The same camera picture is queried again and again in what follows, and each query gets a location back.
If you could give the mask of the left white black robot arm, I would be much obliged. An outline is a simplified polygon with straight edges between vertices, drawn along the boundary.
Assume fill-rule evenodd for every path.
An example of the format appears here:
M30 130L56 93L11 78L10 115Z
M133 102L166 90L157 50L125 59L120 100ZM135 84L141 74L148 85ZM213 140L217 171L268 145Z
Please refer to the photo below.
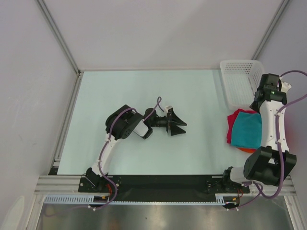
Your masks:
M170 136L185 134L181 127L187 123L181 120L172 106L165 108L165 116L158 116L155 108L148 108L142 115L132 107L124 105L111 114L106 120L106 138L97 160L85 173L84 185L88 184L95 192L102 191L106 184L106 176L112 160L112 150L120 140L135 133L147 139L154 127L165 128Z

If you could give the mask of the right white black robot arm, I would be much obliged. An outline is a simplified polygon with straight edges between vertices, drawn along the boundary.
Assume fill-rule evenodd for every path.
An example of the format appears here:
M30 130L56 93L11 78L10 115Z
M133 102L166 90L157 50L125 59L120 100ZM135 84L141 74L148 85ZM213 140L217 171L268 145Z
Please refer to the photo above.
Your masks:
M238 186L260 184L276 186L275 198L281 191L285 178L297 162L290 153L285 137L284 115L289 103L287 93L282 91L279 75L263 74L250 108L259 113L262 121L260 147L251 154L242 167L229 167L223 173L221 186L233 192Z

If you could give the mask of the teal t shirt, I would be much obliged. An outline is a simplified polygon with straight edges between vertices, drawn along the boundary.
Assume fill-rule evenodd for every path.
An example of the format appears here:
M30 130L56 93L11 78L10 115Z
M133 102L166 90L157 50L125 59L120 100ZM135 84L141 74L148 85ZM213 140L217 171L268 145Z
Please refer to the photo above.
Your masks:
M231 136L231 145L239 148L257 149L261 146L262 121L258 113L239 112Z

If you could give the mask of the white plastic perforated basket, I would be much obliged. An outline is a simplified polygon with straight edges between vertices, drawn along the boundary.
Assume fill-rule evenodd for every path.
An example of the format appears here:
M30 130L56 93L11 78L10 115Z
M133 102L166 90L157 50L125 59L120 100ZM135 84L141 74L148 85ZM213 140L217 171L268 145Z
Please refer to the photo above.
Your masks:
M223 60L220 62L224 93L230 110L249 109L259 86L264 66L257 60Z

